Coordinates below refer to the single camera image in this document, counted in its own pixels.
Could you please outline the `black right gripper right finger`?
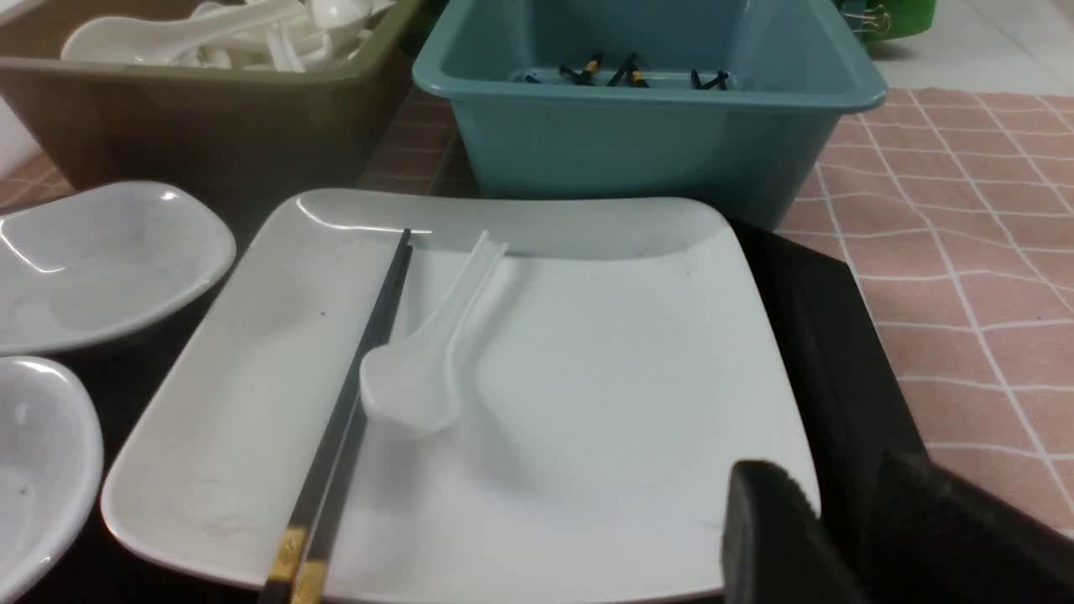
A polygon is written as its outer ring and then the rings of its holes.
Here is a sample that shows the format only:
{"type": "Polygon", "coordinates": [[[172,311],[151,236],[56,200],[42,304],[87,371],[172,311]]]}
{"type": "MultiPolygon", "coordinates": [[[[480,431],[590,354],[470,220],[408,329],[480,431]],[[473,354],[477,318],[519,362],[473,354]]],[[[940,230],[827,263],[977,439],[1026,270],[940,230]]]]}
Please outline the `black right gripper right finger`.
{"type": "Polygon", "coordinates": [[[925,456],[884,456],[863,530],[876,603],[1070,603],[1071,540],[925,456]]]}

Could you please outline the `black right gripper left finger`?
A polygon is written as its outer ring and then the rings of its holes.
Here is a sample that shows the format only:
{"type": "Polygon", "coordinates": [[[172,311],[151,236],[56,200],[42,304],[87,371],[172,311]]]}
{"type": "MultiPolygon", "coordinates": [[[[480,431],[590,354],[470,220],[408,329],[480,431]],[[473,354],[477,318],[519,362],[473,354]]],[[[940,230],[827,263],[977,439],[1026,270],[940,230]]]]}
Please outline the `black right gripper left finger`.
{"type": "Polygon", "coordinates": [[[764,460],[732,464],[722,526],[726,603],[867,603],[797,481],[764,460]]]}

